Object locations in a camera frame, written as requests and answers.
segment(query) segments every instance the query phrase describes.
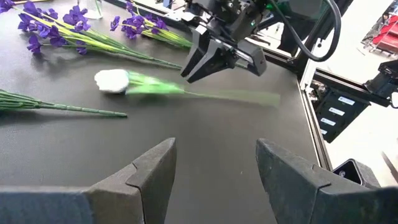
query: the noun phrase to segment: red object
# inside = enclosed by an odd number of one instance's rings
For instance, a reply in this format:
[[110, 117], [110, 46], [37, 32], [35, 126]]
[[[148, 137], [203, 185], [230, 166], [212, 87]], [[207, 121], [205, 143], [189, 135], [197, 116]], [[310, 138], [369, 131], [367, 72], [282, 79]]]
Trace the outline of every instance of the red object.
[[389, 25], [384, 26], [380, 34], [373, 38], [373, 44], [379, 49], [398, 53], [398, 16], [392, 16]]

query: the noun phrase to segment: black cable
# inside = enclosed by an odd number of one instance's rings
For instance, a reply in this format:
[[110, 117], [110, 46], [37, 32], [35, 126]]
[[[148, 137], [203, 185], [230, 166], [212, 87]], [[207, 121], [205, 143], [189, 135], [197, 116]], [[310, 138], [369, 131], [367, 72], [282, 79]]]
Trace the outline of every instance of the black cable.
[[309, 49], [307, 49], [307, 47], [302, 43], [300, 37], [297, 35], [296, 31], [294, 31], [294, 28], [292, 27], [292, 25], [290, 25], [290, 23], [288, 22], [288, 20], [282, 13], [282, 11], [279, 9], [276, 2], [274, 0], [270, 0], [272, 6], [275, 8], [275, 10], [279, 14], [279, 16], [282, 18], [285, 26], [289, 29], [290, 33], [292, 33], [294, 41], [296, 41], [298, 47], [303, 51], [303, 53], [306, 56], [309, 57], [309, 59], [313, 60], [314, 62], [324, 62], [324, 61], [328, 60], [333, 55], [333, 53], [335, 53], [335, 50], [337, 48], [338, 41], [340, 38], [340, 32], [341, 32], [341, 14], [340, 14], [340, 10], [338, 9], [338, 6], [334, 2], [334, 0], [324, 0], [324, 1], [329, 4], [330, 9], [333, 12], [333, 15], [335, 17], [335, 21], [334, 21], [335, 33], [333, 34], [333, 39], [331, 41], [329, 51], [324, 56], [317, 57], [314, 54], [312, 54], [311, 51]]

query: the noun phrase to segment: black table surface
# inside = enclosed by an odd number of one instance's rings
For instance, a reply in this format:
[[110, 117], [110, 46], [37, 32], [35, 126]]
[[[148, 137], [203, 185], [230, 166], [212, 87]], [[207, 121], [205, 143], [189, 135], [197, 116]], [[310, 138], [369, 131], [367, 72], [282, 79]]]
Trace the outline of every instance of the black table surface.
[[[38, 3], [60, 17], [76, 1]], [[103, 3], [95, 29], [148, 55], [182, 64], [187, 51], [145, 38], [127, 40], [109, 31], [115, 15], [128, 12]], [[94, 74], [125, 68], [185, 83], [178, 71], [73, 49], [27, 49], [16, 11], [0, 14], [0, 89], [44, 101], [128, 113], [109, 119], [59, 111], [0, 113], [0, 184], [89, 186], [128, 165], [169, 137], [177, 138], [177, 171], [166, 223], [275, 223], [255, 159], [258, 138], [267, 138], [316, 162], [296, 76], [269, 63], [257, 77], [236, 68], [202, 79], [195, 88], [279, 94], [278, 108], [198, 98], [109, 96]]]

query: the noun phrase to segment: flower stem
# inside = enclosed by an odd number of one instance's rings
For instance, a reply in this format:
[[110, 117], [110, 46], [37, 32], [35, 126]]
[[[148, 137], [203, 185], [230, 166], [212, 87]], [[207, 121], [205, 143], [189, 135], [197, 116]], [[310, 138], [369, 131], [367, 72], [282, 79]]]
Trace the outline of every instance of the flower stem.
[[103, 110], [96, 110], [90, 108], [82, 108], [79, 106], [68, 106], [68, 105], [60, 105], [60, 104], [40, 104], [39, 108], [43, 109], [53, 109], [53, 110], [65, 110], [65, 111], [79, 111], [84, 113], [93, 113], [93, 114], [102, 114], [105, 116], [118, 116], [118, 117], [127, 117], [125, 113], [113, 112], [113, 111], [103, 111]]

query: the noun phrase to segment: white flower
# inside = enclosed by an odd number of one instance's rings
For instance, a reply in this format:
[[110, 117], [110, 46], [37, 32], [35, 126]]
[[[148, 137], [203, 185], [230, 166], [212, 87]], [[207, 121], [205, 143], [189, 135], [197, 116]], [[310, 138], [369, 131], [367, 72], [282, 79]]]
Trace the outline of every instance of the white flower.
[[129, 73], [123, 69], [102, 70], [94, 80], [99, 90], [106, 93], [122, 93], [129, 86]]

